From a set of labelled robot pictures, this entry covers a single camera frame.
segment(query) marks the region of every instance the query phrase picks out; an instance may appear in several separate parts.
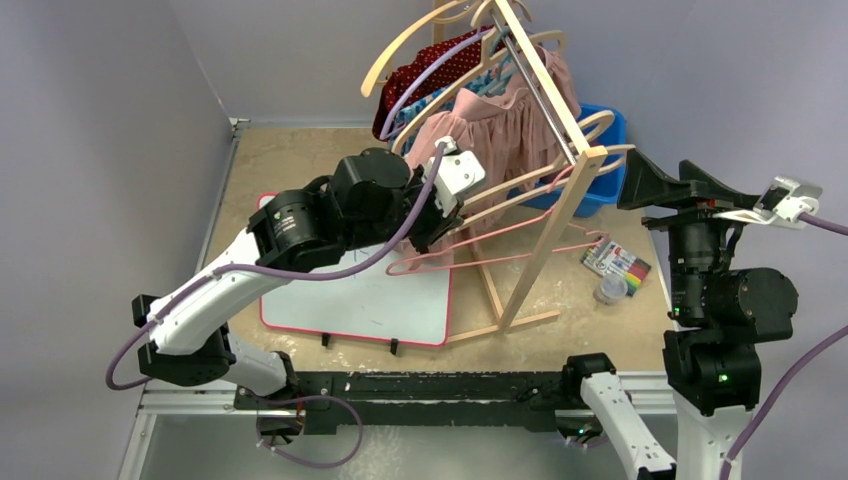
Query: pink hanger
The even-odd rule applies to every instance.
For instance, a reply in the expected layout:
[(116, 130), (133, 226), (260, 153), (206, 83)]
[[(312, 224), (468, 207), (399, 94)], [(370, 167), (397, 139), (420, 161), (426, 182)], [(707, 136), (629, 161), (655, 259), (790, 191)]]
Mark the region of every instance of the pink hanger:
[[(548, 192), (553, 191), (553, 189), (556, 186), (556, 183), (558, 181), (560, 181), (562, 179), (562, 177), (571, 173), (571, 170), (573, 168), (574, 168), (573, 166), (570, 166), (570, 167), (564, 169), (563, 171), (559, 172), (559, 175), (557, 175), (557, 177), (554, 179), (554, 181), (551, 182), (551, 186), (548, 188)], [(480, 240), (484, 240), (486, 238), (492, 238), (492, 237), (495, 237), (495, 236), (500, 235), (502, 233), (511, 232), (511, 231), (517, 230), (519, 228), (523, 228), (523, 227), (526, 227), (528, 225), (532, 225), (534, 223), (540, 222), (540, 221), (544, 220), (545, 218), (547, 218), (548, 215), (551, 214), (551, 212), (553, 212), (553, 208), (554, 208), (554, 206), (551, 206), (551, 208), (547, 209), (545, 211), (545, 213), (539, 215), (536, 218), (526, 220), (526, 221), (523, 221), (521, 223), (516, 223), (515, 225), (510, 225), (508, 227), (504, 227), (504, 228), (501, 228), (499, 230), (495, 230), (494, 232), (489, 232), (489, 233), (480, 235), (479, 237), (472, 237), (472, 238), (469, 238), (467, 240), (463, 240), (459, 243), (455, 243), (455, 244), (445, 248), (444, 250), (441, 250), (441, 251), (438, 251), (438, 252), (425, 253), (423, 255), (418, 255), (418, 256), (415, 256), (415, 257), (405, 258), (403, 260), (398, 260), (396, 262), (392, 262), (388, 267), (386, 267), (386, 275), (398, 277), (398, 276), (401, 276), (401, 275), (414, 275), (414, 274), (417, 274), (417, 273), (437, 272), (437, 271), (440, 271), (440, 270), (452, 270), (454, 268), (473, 267), (473, 266), (477, 266), (477, 265), (488, 265), (490, 263), (505, 262), (507, 260), (515, 260), (515, 259), (518, 259), (518, 258), (530, 257), (530, 256), (533, 255), (532, 253), (523, 253), (523, 254), (520, 254), (520, 255), (511, 255), (511, 256), (508, 256), (508, 257), (500, 257), (500, 258), (490, 258), (490, 259), (479, 260), (479, 261), (475, 261), (475, 262), (455, 263), (455, 264), (452, 264), (452, 265), (441, 265), (441, 266), (436, 266), (436, 267), (424, 267), (424, 268), (418, 268), (417, 267), (417, 265), (419, 265), (420, 262), (424, 259), (439, 257), (441, 255), (448, 253), (448, 252), (456, 250), (459, 247), (471, 245), (472, 243), (478, 242)], [(594, 247), (595, 245), (598, 245), (603, 241), (603, 237), (605, 237), (606, 235), (609, 235), (609, 232), (605, 232), (603, 230), (589, 230), (585, 227), (581, 227), (580, 225), (575, 225), (573, 223), (569, 223), (568, 225), (570, 227), (574, 227), (574, 228), (577, 228), (579, 230), (582, 230), (584, 232), (585, 236), (601, 235), (601, 238), (599, 238), (598, 240), (595, 240), (594, 242), (590, 242), (590, 243), (584, 243), (584, 244), (580, 244), (580, 245), (571, 245), (571, 246), (568, 246), (568, 247), (555, 248), (555, 249), (553, 249), (553, 253), (567, 252), (569, 250), (575, 250), (575, 249), (578, 249), (578, 248)], [(393, 272), (392, 271), (392, 269), (394, 269), (395, 267), (402, 265), (402, 264), (411, 264), (411, 267), (407, 268), (406, 270), (400, 271), (400, 272)]]

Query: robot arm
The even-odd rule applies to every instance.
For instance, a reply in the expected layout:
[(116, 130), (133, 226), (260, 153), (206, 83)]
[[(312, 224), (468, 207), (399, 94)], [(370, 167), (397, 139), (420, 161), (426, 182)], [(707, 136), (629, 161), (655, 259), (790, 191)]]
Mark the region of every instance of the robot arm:
[[(816, 185), (779, 176), (762, 195), (747, 195), (688, 160), (680, 162), (675, 179), (638, 150), (628, 152), (618, 208), (676, 210), (642, 224), (668, 233), (669, 318), (684, 327), (663, 335), (663, 363), (677, 408), (679, 467), (655, 449), (629, 402), (622, 407), (620, 395), (606, 396), (605, 388), (615, 392), (620, 385), (614, 372), (583, 375), (581, 396), (609, 432), (628, 478), (675, 478), (674, 470), (687, 480), (719, 478), (759, 402), (762, 369), (755, 345), (790, 338), (798, 307), (797, 290), (777, 270), (731, 269), (736, 245), (747, 224), (803, 228), (800, 214), (815, 214), (821, 193)], [(658, 476), (654, 469), (669, 464), (671, 476), (662, 470)], [(740, 471), (734, 469), (730, 478), (741, 478)]]
[(627, 480), (675, 478), (677, 464), (674, 458), (660, 446), (636, 412), (606, 354), (569, 357), (564, 374), (569, 389), (579, 388), (580, 399), (600, 421), (621, 460)]
[[(150, 329), (151, 341), (139, 349), (139, 370), (180, 386), (223, 379), (258, 395), (285, 388), (293, 376), (288, 356), (244, 342), (228, 331), (227, 321), (292, 277), (336, 265), (349, 250), (387, 242), (430, 175), (437, 175), (434, 188), (406, 238), (426, 252), (461, 224), (462, 202), (484, 185), (485, 172), (471, 152), (459, 151), (449, 137), (436, 143), (447, 145), (437, 172), (430, 159), (410, 173), (403, 158), (380, 148), (343, 158), (332, 176), (276, 195), (250, 217), (223, 254), (177, 290), (162, 298), (136, 298), (136, 326), (157, 323)], [(293, 273), (281, 278), (261, 273), (263, 268)]]

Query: clothing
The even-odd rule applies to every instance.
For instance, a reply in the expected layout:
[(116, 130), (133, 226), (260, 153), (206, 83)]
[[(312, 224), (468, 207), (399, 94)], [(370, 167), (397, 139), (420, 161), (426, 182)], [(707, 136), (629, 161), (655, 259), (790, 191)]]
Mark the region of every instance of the clothing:
[[(569, 110), (574, 117), (579, 116), (580, 104), (565, 61), (556, 52), (542, 47), (536, 50)], [(436, 113), (424, 122), (406, 155), (410, 168), (426, 163), (435, 154), (435, 141), (447, 135), (453, 137), (461, 149), (471, 150), (477, 156), (486, 170), (486, 188), (550, 165), (560, 154), (544, 113), (519, 74), (510, 78), (503, 95), (481, 97), (461, 89), (453, 110)], [(534, 186), (535, 181), (530, 181), (523, 188)], [(479, 213), (506, 200), (507, 194), (502, 192), (487, 197), (463, 213)], [(498, 218), (500, 214), (486, 217), (471, 227), (472, 233), (476, 235), (490, 229)], [(443, 239), (431, 251), (441, 250), (456, 241)]]
[[(480, 90), (482, 90), (483, 87), (485, 87), (486, 85), (488, 85), (489, 83), (494, 81), (494, 79), (495, 79), (494, 77), (495, 76), (492, 73), (492, 71), (489, 70), (485, 74), (480, 75), (479, 77), (477, 77), (474, 80), (472, 80), (471, 82), (469, 82), (467, 85), (465, 85), (465, 88), (467, 90), (471, 90), (474, 93), (477, 93)], [(416, 101), (412, 105), (409, 105), (408, 107), (404, 107), (403, 109), (401, 109), (401, 111), (398, 112), (398, 115), (397, 115), (397, 118), (395, 119), (394, 125), (392, 125), (392, 131), (398, 131), (399, 132), (400, 130), (402, 130), (404, 126), (406, 126), (407, 124), (412, 122), (412, 120), (414, 120), (415, 117), (417, 117), (418, 114), (421, 113), (422, 110), (427, 108), (427, 105), (429, 105), (436, 98), (438, 98), (439, 95), (441, 95), (442, 92), (444, 92), (447, 88), (448, 87), (442, 87), (442, 88), (436, 90), (435, 92), (431, 93), (430, 95), (427, 95), (426, 97), (419, 99), (418, 101)], [(453, 110), (454, 102), (455, 102), (455, 99), (448, 100), (441, 107), (439, 107), (439, 111), (444, 112), (444, 111)], [(409, 152), (409, 149), (412, 148), (412, 145), (415, 143), (415, 137), (417, 135), (418, 135), (418, 133), (416, 132), (416, 133), (413, 133), (412, 135), (409, 136), (406, 143), (403, 145), (403, 147), (400, 150), (401, 155), (406, 155), (407, 152)], [(389, 140), (389, 149), (392, 148), (393, 144), (394, 144), (394, 138), (391, 138)]]
[[(482, 27), (483, 31), (491, 29), (491, 26)], [(377, 115), (374, 117), (374, 124), (371, 127), (371, 133), (374, 138), (380, 140), (380, 133), (383, 129), (383, 124), (386, 122), (386, 117), (389, 115), (392, 107), (397, 100), (406, 92), (406, 89), (421, 75), (429, 65), (435, 62), (445, 52), (452, 47), (461, 43), (463, 40), (474, 36), (477, 32), (471, 31), (465, 35), (461, 35), (436, 45), (427, 47), (415, 56), (415, 60), (409, 65), (398, 67), (392, 73), (386, 84), (383, 85), (383, 90), (380, 93), (380, 104), (377, 107)], [(447, 87), (453, 82), (459, 80), (469, 70), (480, 64), (480, 42), (475, 42), (471, 46), (463, 49), (449, 60), (444, 65), (436, 69), (424, 83), (418, 87), (412, 96), (406, 101), (408, 106), (422, 97), (430, 94), (439, 88)], [(503, 43), (499, 42), (498, 49), (503, 47)]]

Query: whiteboard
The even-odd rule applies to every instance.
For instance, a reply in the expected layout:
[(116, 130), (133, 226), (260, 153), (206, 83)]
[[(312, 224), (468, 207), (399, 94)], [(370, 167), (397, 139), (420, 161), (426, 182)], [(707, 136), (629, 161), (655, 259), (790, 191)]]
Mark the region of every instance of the whiteboard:
[[(259, 206), (273, 197), (263, 195)], [(347, 252), (338, 265), (313, 272), (352, 267), (381, 247)], [(271, 328), (443, 345), (450, 316), (450, 270), (400, 277), (386, 275), (389, 264), (401, 258), (400, 253), (390, 252), (371, 268), (341, 280), (294, 281), (262, 296), (259, 316)]]

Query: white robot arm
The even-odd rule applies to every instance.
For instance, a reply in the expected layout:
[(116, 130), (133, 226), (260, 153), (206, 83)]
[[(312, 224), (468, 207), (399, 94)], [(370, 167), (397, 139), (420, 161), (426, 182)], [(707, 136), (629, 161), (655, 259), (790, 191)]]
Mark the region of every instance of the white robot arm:
[[(404, 225), (402, 236), (419, 251), (459, 225), (459, 208), (484, 185), (485, 172), (450, 137), (440, 143), (441, 165), (431, 158), (412, 174), (384, 149), (342, 159), (332, 177), (279, 193), (223, 254), (173, 293), (136, 298), (135, 324), (154, 323), (146, 327), (151, 341), (139, 350), (139, 370), (181, 386), (223, 379), (257, 395), (285, 388), (292, 373), (288, 356), (244, 342), (228, 331), (227, 321), (292, 279), (332, 275), (306, 272), (337, 264), (348, 250), (385, 243)], [(416, 218), (408, 218), (416, 202)]]
[[(627, 480), (716, 480), (724, 456), (751, 421), (744, 406), (718, 408), (703, 415), (689, 400), (673, 393), (677, 407), (677, 459), (660, 445), (636, 412), (621, 380), (605, 356), (572, 357), (568, 363), (582, 376), (580, 398), (592, 409), (615, 448)], [(591, 371), (592, 366), (602, 366)], [(741, 469), (732, 472), (738, 480)]]

